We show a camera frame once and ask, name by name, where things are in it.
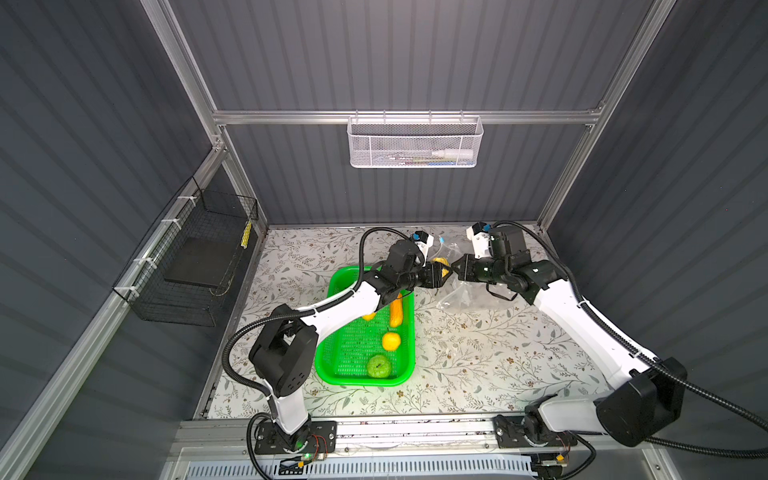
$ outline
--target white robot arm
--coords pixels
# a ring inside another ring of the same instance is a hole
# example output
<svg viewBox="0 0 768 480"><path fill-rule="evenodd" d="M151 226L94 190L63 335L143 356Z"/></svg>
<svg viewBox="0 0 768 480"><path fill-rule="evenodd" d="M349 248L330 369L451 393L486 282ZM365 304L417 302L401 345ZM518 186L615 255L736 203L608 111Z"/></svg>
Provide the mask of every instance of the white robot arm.
<svg viewBox="0 0 768 480"><path fill-rule="evenodd" d="M274 424L287 444L304 443L309 434L301 385L310 374L317 345L354 319L389 305L401 290L442 286L451 270L446 264L426 261L433 243L432 235L417 231L392 245L380 268L365 272L355 286L295 310L278 306L270 318L280 316L280 321L265 322L248 357L265 380L263 386L254 387L266 388ZM227 369L228 358L223 361L227 374L240 381L231 366Z"/></svg>
<svg viewBox="0 0 768 480"><path fill-rule="evenodd" d="M634 446L680 416L683 388L649 369L638 357L657 357L619 330L586 300L577 300L564 272L548 260L531 262L522 231L492 229L476 223L467 229L474 254L455 262L460 280L502 283L552 318L592 359L613 392L593 396L548 396L526 408L526 437L534 445L566 431L608 433ZM637 352L633 355L587 313ZM685 378L674 359L661 363Z"/></svg>

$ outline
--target floral tablecloth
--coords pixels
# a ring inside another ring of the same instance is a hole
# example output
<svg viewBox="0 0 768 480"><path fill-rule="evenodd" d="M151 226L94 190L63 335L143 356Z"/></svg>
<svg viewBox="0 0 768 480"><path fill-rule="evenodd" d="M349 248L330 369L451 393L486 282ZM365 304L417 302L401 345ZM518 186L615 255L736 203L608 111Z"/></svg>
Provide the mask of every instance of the floral tablecloth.
<svg viewBox="0 0 768 480"><path fill-rule="evenodd" d="M425 230L472 251L464 227ZM267 316L276 306L302 306L326 297L331 276L357 264L364 229L308 228L271 230L256 277L240 318L240 326ZM366 241L366 262L384 258L394 241L391 233L374 233ZM543 249L526 235L533 260ZM393 388L333 386L313 368L303 386L310 414L387 415L440 412L521 410L544 394L587 394L608 390L589 357L551 319L522 298L507 310L450 314L436 308L435 293L414 292L416 368L412 377ZM234 348L231 362L241 374L258 379L248 352L258 329ZM209 419L249 417L267 411L261 393L222 375L208 411Z"/></svg>

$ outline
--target green apple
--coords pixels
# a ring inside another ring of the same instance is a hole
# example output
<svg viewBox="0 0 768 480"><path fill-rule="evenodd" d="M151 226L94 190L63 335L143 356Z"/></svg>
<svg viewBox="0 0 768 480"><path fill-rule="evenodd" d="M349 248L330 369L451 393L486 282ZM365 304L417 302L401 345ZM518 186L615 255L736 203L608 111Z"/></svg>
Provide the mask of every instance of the green apple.
<svg viewBox="0 0 768 480"><path fill-rule="evenodd" d="M374 355L368 360L368 376L374 379L385 379L392 375L392 362L384 355Z"/></svg>

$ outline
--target plastic bag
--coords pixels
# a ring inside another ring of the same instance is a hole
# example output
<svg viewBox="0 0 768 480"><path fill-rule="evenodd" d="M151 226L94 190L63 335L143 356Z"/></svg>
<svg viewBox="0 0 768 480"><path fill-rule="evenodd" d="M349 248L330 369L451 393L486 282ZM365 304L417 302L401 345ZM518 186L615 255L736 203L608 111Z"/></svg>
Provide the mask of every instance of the plastic bag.
<svg viewBox="0 0 768 480"><path fill-rule="evenodd" d="M463 254L456 243L446 243L440 239L441 245L437 253L430 258L445 258L449 263L460 259ZM511 298L512 293L506 286L491 285L493 292ZM462 282L456 275L438 290L437 308L447 313L459 314L477 312L479 310L506 310L512 302L497 298L485 290L484 283Z"/></svg>

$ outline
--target gray wall panel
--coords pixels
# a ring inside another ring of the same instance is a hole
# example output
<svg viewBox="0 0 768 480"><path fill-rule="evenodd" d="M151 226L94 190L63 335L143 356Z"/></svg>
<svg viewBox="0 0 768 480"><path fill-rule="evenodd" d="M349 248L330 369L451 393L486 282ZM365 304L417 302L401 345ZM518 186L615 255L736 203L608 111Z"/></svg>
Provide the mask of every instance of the gray wall panel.
<svg viewBox="0 0 768 480"><path fill-rule="evenodd" d="M477 167L364 169L343 126L228 129L273 224L533 220L584 131L489 125Z"/></svg>
<svg viewBox="0 0 768 480"><path fill-rule="evenodd" d="M135 2L0 3L0 77L5 442L210 143ZM155 476L221 334L129 316L28 478Z"/></svg>
<svg viewBox="0 0 768 480"><path fill-rule="evenodd" d="M768 2L678 2L549 234L585 295L689 379L765 416ZM664 438L764 435L687 394ZM685 478L765 462L674 453Z"/></svg>
<svg viewBox="0 0 768 480"><path fill-rule="evenodd" d="M218 108L583 109L650 2L172 0Z"/></svg>

